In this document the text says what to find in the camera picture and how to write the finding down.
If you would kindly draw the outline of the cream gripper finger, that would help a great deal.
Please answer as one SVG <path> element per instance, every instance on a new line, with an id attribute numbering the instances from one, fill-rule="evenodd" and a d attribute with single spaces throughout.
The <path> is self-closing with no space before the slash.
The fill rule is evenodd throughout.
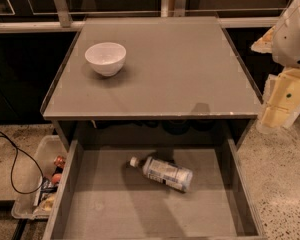
<path id="1" fill-rule="evenodd" d="M 300 69 L 285 67 L 270 74 L 265 83 L 263 104 L 256 129 L 264 134 L 290 128 L 300 115 Z"/>
<path id="2" fill-rule="evenodd" d="M 251 46 L 251 50 L 258 53 L 271 53 L 274 29 L 275 27 L 270 28 L 261 38 L 255 41 Z"/>

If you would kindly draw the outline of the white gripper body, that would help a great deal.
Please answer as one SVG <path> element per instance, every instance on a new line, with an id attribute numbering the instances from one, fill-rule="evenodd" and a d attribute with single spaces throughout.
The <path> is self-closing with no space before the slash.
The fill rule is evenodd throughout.
<path id="1" fill-rule="evenodd" d="M 277 22 L 272 57 L 284 67 L 300 68 L 300 4 L 287 9 Z"/>

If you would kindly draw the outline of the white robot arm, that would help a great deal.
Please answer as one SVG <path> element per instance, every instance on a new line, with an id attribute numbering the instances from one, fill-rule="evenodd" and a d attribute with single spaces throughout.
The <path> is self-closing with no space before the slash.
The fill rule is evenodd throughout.
<path id="1" fill-rule="evenodd" d="M 283 66 L 281 73 L 266 80 L 256 128 L 264 134 L 290 128 L 300 115 L 300 0 L 290 4 L 251 50 L 270 53 Z"/>

